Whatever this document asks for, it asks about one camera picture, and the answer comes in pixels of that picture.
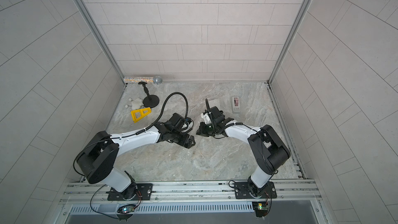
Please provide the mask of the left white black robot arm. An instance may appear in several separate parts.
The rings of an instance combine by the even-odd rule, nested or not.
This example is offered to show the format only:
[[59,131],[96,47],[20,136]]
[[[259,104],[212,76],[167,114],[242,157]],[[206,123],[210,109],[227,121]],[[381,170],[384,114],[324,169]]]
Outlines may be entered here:
[[194,137],[189,134],[192,128],[193,122],[174,126],[168,121],[125,134],[100,131],[76,156],[75,162],[90,184],[103,183],[110,186],[120,200],[130,200],[138,195],[136,182],[129,173],[114,167],[116,159],[130,150],[164,141],[189,149],[195,145]]

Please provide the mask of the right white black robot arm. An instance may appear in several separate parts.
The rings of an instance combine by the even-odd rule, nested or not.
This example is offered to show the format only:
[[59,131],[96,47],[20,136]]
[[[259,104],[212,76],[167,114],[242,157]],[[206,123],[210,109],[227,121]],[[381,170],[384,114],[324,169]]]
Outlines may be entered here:
[[254,128],[233,120],[223,127],[212,127],[201,122],[197,135],[213,138],[222,135],[249,144],[258,165],[248,178],[248,190],[254,198],[266,194],[270,179],[291,157],[290,150],[270,125]]

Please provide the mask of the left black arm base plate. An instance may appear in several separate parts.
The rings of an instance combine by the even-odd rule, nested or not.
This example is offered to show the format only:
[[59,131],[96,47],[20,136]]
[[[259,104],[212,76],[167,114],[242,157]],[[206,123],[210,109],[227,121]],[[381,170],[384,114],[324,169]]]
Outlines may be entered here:
[[143,201],[150,200],[153,190],[153,184],[151,183],[133,183],[123,192],[118,192],[114,188],[107,191],[108,201]]

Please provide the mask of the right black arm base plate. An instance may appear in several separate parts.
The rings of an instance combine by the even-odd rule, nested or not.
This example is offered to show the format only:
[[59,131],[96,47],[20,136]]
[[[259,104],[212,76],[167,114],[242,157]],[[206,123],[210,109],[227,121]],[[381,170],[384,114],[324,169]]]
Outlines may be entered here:
[[249,182],[233,183],[236,199],[276,199],[277,193],[274,183],[269,181],[262,188]]

